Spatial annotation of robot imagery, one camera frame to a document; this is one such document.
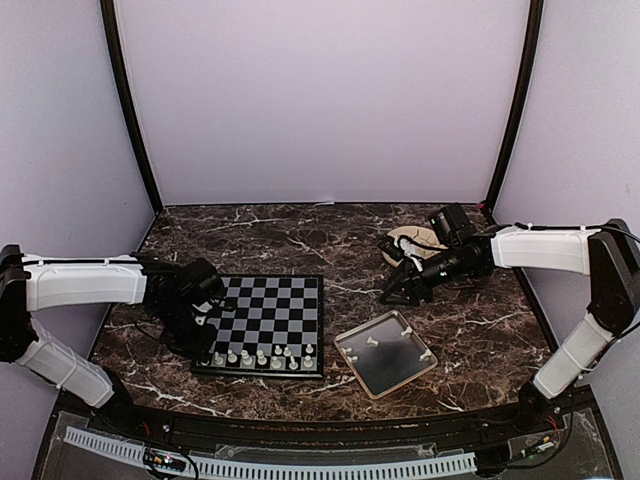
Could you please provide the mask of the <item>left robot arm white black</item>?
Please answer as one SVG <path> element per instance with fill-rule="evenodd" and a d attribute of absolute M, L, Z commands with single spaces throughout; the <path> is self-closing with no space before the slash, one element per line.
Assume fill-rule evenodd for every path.
<path fill-rule="evenodd" d="M 36 318 L 49 310 L 140 306 L 162 325 L 159 341 L 172 353 L 201 360 L 215 328 L 209 319 L 235 307 L 217 269 L 206 259 L 187 265 L 140 253 L 105 258 L 27 254 L 1 249 L 1 360 L 17 364 L 101 411 L 120 436 L 141 427 L 119 377 L 77 353 Z"/>

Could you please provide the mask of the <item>white queen chess piece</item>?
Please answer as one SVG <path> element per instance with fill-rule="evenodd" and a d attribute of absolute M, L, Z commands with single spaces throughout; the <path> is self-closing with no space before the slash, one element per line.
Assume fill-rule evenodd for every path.
<path fill-rule="evenodd" d="M 264 366 L 267 363 L 267 359 L 263 350 L 258 350 L 256 352 L 256 361 L 261 366 Z"/>

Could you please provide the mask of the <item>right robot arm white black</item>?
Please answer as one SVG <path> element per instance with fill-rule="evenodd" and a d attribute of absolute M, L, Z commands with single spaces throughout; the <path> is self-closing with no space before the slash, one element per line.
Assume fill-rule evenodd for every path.
<path fill-rule="evenodd" d="M 531 223 L 476 226 L 459 204 L 428 218 L 435 244 L 416 228 L 382 236 L 378 246 L 397 265 L 379 298 L 418 306 L 461 276 L 521 271 L 560 344 L 521 390 L 510 413 L 521 434 L 549 416 L 550 401 L 594 369 L 612 345 L 639 326 L 639 238 L 620 218 L 586 225 Z"/>

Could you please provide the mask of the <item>white king chess piece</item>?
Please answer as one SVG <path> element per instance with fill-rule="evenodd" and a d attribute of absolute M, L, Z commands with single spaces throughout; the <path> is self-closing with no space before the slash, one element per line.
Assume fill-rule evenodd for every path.
<path fill-rule="evenodd" d="M 251 366 L 253 363 L 253 359 L 247 350 L 241 351 L 241 363 L 245 367 Z"/>

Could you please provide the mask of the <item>black grey chessboard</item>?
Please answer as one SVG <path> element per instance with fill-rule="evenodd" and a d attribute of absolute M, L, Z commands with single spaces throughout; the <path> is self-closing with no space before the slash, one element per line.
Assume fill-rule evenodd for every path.
<path fill-rule="evenodd" d="M 232 275 L 222 278 L 226 296 L 236 302 L 233 311 L 220 311 L 207 319 L 218 330 L 210 349 L 210 364 L 191 363 L 197 375 L 261 376 L 282 379 L 321 380 L 324 377 L 324 278 L 321 275 L 252 276 Z M 315 351 L 307 354 L 307 344 Z M 291 370 L 289 357 L 283 354 L 280 370 L 272 370 L 274 348 L 289 347 L 299 368 Z M 227 362 L 227 353 L 237 355 L 237 363 Z M 241 351 L 247 350 L 253 359 L 251 366 L 241 363 Z M 267 363 L 256 361 L 256 352 L 263 350 Z M 213 364 L 214 353 L 224 358 L 224 364 Z M 310 355 L 314 366 L 306 369 L 303 359 Z"/>

